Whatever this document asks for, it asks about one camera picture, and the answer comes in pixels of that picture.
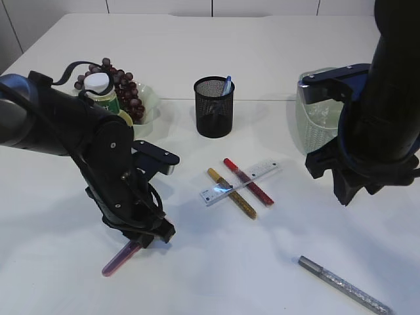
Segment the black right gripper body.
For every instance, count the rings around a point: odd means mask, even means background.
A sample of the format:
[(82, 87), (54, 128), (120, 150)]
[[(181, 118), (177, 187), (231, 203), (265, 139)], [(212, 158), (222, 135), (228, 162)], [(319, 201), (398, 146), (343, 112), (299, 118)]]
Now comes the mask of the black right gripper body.
[(343, 141), (338, 137), (307, 154), (305, 166), (315, 179), (322, 177), (327, 170), (351, 169), (367, 177), (367, 184), (363, 188), (370, 194), (384, 186), (408, 186), (419, 178), (419, 159), (414, 155), (392, 163), (358, 159), (345, 149)]

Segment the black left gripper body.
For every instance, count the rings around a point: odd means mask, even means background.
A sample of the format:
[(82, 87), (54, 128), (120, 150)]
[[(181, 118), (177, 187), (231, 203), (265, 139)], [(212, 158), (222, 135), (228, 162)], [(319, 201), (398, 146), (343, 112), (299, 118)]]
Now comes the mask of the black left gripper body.
[(125, 236), (163, 236), (162, 202), (149, 183), (161, 163), (139, 149), (132, 127), (103, 113), (81, 114), (70, 121), (70, 155), (104, 224)]

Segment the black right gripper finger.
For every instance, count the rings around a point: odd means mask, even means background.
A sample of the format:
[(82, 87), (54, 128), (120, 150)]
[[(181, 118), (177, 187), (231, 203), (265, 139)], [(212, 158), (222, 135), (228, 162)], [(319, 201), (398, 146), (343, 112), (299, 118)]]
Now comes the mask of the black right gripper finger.
[(368, 178), (351, 169), (333, 169), (333, 192), (341, 205), (347, 206)]

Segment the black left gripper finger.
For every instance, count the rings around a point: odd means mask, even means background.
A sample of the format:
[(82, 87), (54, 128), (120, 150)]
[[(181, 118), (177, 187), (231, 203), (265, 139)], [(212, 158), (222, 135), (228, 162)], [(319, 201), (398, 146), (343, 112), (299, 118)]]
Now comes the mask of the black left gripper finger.
[(136, 234), (132, 239), (131, 242), (134, 244), (135, 247), (143, 249), (147, 248), (155, 239), (155, 236), (152, 234)]
[(154, 230), (154, 234), (164, 243), (169, 243), (175, 235), (175, 227), (168, 220), (162, 220), (161, 224)]

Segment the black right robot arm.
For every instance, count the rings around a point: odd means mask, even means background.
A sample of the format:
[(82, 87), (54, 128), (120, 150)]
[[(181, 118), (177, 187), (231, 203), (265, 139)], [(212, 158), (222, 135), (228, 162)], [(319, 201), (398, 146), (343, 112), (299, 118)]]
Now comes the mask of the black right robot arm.
[(419, 2), (376, 1), (380, 33), (373, 60), (303, 77), (305, 104), (343, 103), (337, 135), (308, 153), (315, 179), (331, 170), (343, 205), (365, 189), (408, 186), (419, 177)]

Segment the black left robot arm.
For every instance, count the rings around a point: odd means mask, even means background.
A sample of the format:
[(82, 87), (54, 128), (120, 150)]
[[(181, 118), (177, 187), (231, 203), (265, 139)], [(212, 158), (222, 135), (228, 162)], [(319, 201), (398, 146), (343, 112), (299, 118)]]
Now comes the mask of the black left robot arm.
[(50, 77), (1, 77), (1, 144), (72, 158), (104, 224), (129, 240), (168, 242), (175, 234), (150, 181), (171, 174), (179, 157), (136, 140), (123, 118), (86, 96), (56, 90)]

